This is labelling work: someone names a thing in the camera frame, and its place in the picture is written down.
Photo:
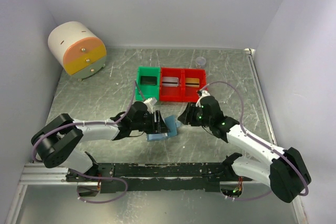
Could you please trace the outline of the red plastic bin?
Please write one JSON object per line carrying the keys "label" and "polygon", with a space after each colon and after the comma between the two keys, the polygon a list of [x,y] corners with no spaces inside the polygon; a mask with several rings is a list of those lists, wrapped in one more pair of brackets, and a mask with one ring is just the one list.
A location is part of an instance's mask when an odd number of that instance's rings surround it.
{"label": "red plastic bin", "polygon": [[160,94],[162,102],[182,102],[182,69],[161,68]]}
{"label": "red plastic bin", "polygon": [[198,91],[204,87],[206,82],[206,72],[204,69],[184,69],[184,102],[197,102]]}

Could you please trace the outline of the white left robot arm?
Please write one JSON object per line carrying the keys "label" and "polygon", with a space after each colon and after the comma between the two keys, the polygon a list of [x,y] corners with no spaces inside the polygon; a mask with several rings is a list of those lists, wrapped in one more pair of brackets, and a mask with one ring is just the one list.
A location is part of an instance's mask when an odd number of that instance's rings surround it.
{"label": "white left robot arm", "polygon": [[81,121],[63,113],[44,126],[32,139],[32,158],[47,168],[64,166],[90,182],[97,178],[99,165],[88,152],[76,149],[81,142],[121,140],[133,131],[145,134],[170,132],[159,110],[136,101],[126,111],[104,121]]}

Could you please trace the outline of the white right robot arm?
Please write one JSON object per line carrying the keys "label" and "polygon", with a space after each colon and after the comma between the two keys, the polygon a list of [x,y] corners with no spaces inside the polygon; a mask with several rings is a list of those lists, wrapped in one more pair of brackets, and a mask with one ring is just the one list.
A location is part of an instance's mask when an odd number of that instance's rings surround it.
{"label": "white right robot arm", "polygon": [[306,190],[311,177],[300,152],[291,147],[275,146],[259,136],[248,133],[242,124],[225,116],[213,96],[187,104],[178,117],[184,125],[207,127],[226,143],[233,144],[256,158],[249,161],[240,154],[225,159],[223,176],[230,181],[247,177],[266,186],[283,202],[290,203]]}

